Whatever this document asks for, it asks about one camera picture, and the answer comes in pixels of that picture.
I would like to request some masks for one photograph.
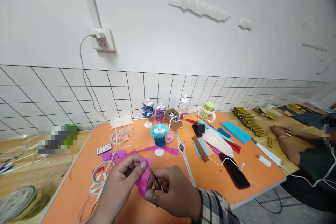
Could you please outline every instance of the white wall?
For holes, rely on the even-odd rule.
[[[0,1],[0,64],[80,67],[79,42],[92,25],[86,0]],[[117,54],[98,55],[86,41],[86,68],[336,81],[336,63],[316,75],[336,52],[335,0],[203,0],[231,13],[220,24],[182,13],[168,0],[96,1]],[[251,32],[237,27],[244,16]]]

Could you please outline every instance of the stack of gold strips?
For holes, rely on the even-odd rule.
[[[255,122],[254,115],[244,109],[244,107],[235,107],[233,113],[245,125],[245,127],[252,130],[256,136],[264,137],[267,135],[264,130]]]

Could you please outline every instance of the tiled wall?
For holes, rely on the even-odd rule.
[[[105,118],[95,112],[84,86],[81,69],[0,65],[0,139],[36,135],[39,126],[74,123],[92,129]],[[96,107],[111,119],[131,115],[142,118],[146,98],[177,109],[187,95],[184,110],[214,100],[216,110],[235,106],[253,108],[318,101],[335,90],[334,83],[279,79],[172,75],[142,72],[85,70]]]

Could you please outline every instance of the plaid sleeve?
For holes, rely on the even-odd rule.
[[[199,224],[242,224],[230,209],[225,198],[216,191],[197,188],[201,196],[201,217]]]

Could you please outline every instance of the smartphone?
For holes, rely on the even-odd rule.
[[[232,181],[234,182],[235,186],[238,189],[245,189],[250,187],[250,183],[248,182],[248,180],[246,179],[246,177],[244,176],[243,172],[241,170],[238,169],[238,167],[235,165],[236,162],[233,160],[233,158],[224,155],[223,153],[221,153],[219,155],[221,161],[223,162],[223,160],[225,158],[228,158],[224,161],[224,166],[227,170],[227,172],[229,173]]]

